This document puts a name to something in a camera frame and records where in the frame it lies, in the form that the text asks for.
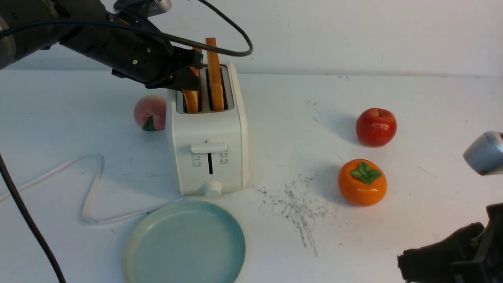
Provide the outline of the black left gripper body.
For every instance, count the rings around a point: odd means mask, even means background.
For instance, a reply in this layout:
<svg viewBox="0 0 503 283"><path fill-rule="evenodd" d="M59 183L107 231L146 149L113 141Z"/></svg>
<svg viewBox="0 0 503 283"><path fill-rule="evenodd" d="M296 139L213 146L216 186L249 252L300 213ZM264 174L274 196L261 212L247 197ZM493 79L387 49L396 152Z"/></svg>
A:
<svg viewBox="0 0 503 283"><path fill-rule="evenodd" d="M169 54L158 41L131 31L91 26L60 26L59 44L112 68L113 75L158 88L169 69Z"/></svg>

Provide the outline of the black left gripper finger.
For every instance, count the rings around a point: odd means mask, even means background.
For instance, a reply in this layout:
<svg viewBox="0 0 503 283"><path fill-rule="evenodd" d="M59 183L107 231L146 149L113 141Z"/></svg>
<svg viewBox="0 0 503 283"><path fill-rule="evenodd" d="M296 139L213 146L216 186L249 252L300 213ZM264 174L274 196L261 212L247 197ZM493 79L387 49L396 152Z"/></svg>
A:
<svg viewBox="0 0 503 283"><path fill-rule="evenodd" d="M174 47L173 66L177 69L194 68L200 70L203 66L203 54L200 49L187 50L181 47Z"/></svg>
<svg viewBox="0 0 503 283"><path fill-rule="evenodd" d="M200 79L191 69L181 69L178 72L163 75L157 84L157 88L175 91L198 91L200 88Z"/></svg>

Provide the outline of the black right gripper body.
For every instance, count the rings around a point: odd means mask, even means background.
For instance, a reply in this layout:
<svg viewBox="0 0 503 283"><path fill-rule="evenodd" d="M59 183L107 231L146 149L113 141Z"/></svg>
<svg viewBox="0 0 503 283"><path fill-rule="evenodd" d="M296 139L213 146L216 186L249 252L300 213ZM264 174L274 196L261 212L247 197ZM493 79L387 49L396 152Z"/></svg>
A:
<svg viewBox="0 0 503 283"><path fill-rule="evenodd" d="M486 207L488 224L472 239L476 252L470 261L452 264L455 283L501 283L503 281L503 204Z"/></svg>

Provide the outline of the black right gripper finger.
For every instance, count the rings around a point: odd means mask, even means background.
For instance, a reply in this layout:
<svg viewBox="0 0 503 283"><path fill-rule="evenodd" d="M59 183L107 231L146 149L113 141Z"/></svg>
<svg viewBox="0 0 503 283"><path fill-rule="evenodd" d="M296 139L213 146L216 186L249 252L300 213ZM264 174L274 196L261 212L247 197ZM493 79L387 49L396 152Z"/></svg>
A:
<svg viewBox="0 0 503 283"><path fill-rule="evenodd" d="M437 243L405 250L397 256L402 278L407 283L454 283L452 264L473 259L484 229L482 223L472 223Z"/></svg>

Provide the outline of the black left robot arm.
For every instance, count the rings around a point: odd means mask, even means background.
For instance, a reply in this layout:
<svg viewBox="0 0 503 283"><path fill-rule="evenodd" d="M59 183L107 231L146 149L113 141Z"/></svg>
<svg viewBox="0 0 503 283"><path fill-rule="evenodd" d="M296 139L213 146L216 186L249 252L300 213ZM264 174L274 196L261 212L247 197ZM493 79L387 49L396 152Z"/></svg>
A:
<svg viewBox="0 0 503 283"><path fill-rule="evenodd" d="M112 14L99 0L2 0L1 69L60 44L146 88L197 90L203 56L173 46L147 19L150 6Z"/></svg>

